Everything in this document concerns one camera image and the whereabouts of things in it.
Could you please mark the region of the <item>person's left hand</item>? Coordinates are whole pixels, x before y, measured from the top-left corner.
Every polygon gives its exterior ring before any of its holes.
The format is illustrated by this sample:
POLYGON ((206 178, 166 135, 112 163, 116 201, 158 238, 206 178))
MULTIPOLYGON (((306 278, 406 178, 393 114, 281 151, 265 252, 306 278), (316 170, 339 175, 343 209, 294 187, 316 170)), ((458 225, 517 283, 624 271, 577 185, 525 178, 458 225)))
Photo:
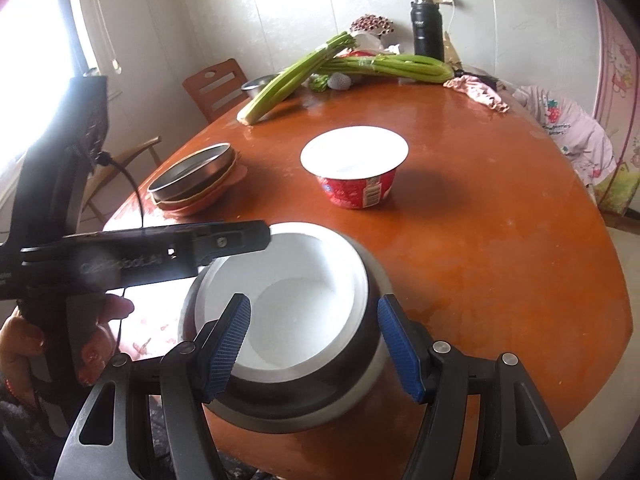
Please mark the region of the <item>person's left hand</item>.
MULTIPOLYGON (((118 343, 108 323, 123 320, 134 312, 134 304, 126 298, 107 294, 103 307, 93 323, 91 337, 79 351, 79 383, 92 386, 109 359, 118 349, 118 343)), ((9 393, 21 404, 38 410, 35 390, 30 378, 29 359, 40 356, 44 350, 44 333, 26 321, 18 307, 4 321, 1 329, 1 374, 9 393)))

